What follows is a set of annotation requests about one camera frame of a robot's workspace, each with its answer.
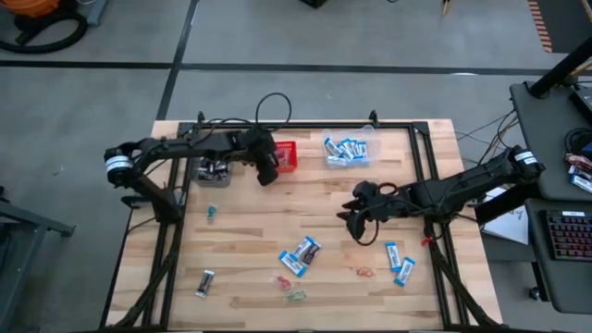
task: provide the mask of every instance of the gray floor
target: gray floor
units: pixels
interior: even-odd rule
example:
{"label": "gray floor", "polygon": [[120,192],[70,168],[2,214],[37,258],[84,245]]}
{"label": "gray floor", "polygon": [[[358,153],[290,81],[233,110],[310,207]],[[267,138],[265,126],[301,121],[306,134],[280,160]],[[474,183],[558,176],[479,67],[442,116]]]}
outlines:
{"label": "gray floor", "polygon": [[[51,55],[0,60],[172,62],[191,0],[112,0],[104,24]],[[550,68],[525,0],[202,0],[185,63]],[[67,22],[41,37],[71,29]],[[0,11],[0,38],[15,35]],[[0,184],[15,204],[76,224],[50,235],[18,309],[17,326],[42,332],[98,326],[129,210],[105,179],[104,149],[150,133],[168,70],[0,68]],[[520,76],[182,70],[167,119],[252,117],[259,99],[281,91],[295,118],[452,118],[468,132],[512,109]],[[265,118],[283,118],[270,101]],[[496,124],[460,141],[465,165],[480,157]],[[506,143],[524,143],[518,127]],[[488,253],[496,246],[486,244]],[[491,262],[504,322],[512,327],[588,331],[592,316],[555,312],[527,299],[527,265]]]}

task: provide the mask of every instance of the red object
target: red object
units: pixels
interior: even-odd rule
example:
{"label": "red object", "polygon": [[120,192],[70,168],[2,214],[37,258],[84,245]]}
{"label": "red object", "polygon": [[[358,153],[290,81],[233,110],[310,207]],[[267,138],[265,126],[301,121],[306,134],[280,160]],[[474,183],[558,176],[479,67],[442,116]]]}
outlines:
{"label": "red object", "polygon": [[277,172],[292,172],[298,167],[296,142],[276,142]]}

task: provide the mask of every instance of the wooden table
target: wooden table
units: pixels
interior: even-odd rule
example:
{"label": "wooden table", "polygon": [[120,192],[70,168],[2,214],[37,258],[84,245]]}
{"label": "wooden table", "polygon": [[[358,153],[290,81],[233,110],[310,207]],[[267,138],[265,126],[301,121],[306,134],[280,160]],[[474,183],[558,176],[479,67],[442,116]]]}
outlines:
{"label": "wooden table", "polygon": [[[451,121],[427,121],[439,176],[445,178],[463,171]],[[153,136],[174,137],[177,127],[177,121],[157,121]],[[369,168],[328,170],[323,160],[321,130],[283,129],[274,137],[276,141],[297,142],[296,172],[280,174],[272,185],[263,188],[254,168],[234,164],[230,186],[225,189],[192,184],[169,329],[442,328],[429,250],[420,244],[423,219],[390,220],[381,225],[375,244],[362,247],[352,240],[344,222],[335,217],[342,210],[341,204],[352,199],[352,189],[361,180],[399,185],[416,181],[407,131],[378,129],[376,133],[381,156]],[[429,175],[427,163],[423,165]],[[151,178],[162,184],[167,181],[169,169],[166,163]],[[212,225],[206,221],[208,204],[218,206]],[[464,213],[472,215],[473,211]],[[152,208],[135,211],[130,226],[152,215]],[[366,227],[364,236],[372,236],[374,226]],[[501,322],[477,224],[459,219],[450,229],[463,283],[486,312]],[[129,310],[146,286],[157,230],[154,222],[127,237],[108,325]],[[279,262],[278,255],[283,250],[293,251],[304,236],[315,238],[323,248],[309,271],[296,278]],[[385,241],[396,241],[401,256],[416,262],[404,288],[393,283],[395,276],[389,271],[382,244]],[[361,266],[371,267],[376,275],[357,276],[355,269]],[[195,290],[205,269],[214,270],[216,276],[203,300],[195,296]],[[299,285],[306,291],[307,300],[284,304],[284,293],[272,282],[274,274]],[[450,286],[447,294],[453,322],[458,322]],[[157,297],[156,311],[160,302]]]}

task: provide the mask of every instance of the plastic bin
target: plastic bin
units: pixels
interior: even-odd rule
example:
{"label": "plastic bin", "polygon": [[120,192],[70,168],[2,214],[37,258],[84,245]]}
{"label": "plastic bin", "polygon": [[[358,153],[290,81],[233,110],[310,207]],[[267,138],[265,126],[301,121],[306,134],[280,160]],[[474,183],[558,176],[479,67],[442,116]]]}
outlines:
{"label": "plastic bin", "polygon": [[296,142],[276,142],[276,155],[279,166],[277,172],[293,172],[298,167]]}
{"label": "plastic bin", "polygon": [[[346,165],[339,165],[329,162],[331,153],[325,147],[325,141],[329,138],[335,144],[339,144],[346,139],[356,140],[358,142],[366,142],[367,158],[364,161],[352,161]],[[380,143],[376,138],[376,131],[371,125],[366,125],[361,129],[352,130],[323,130],[323,152],[325,154],[325,164],[328,168],[346,168],[346,167],[368,167],[372,162],[375,162],[380,156]]]}

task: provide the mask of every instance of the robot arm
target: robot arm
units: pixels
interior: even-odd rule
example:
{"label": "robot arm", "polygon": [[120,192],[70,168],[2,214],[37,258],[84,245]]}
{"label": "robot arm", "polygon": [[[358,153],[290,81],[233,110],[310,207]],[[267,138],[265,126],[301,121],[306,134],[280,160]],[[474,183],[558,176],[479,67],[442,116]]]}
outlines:
{"label": "robot arm", "polygon": [[[353,189],[354,200],[338,213],[347,222],[351,236],[359,240],[364,221],[386,222],[390,218],[425,216],[433,220],[450,219],[465,203],[503,184],[527,184],[537,181],[545,167],[532,153],[515,146],[489,162],[446,179],[418,181],[398,188],[394,184],[363,181]],[[382,193],[383,188],[394,188]]]}
{"label": "robot arm", "polygon": [[158,187],[144,171],[157,160],[192,157],[255,166],[262,186],[278,177],[276,143],[271,132],[254,125],[248,130],[190,133],[180,139],[146,138],[125,142],[105,151],[107,178],[116,188],[132,188],[150,200],[157,221],[176,221],[181,218],[181,211],[173,191]]}

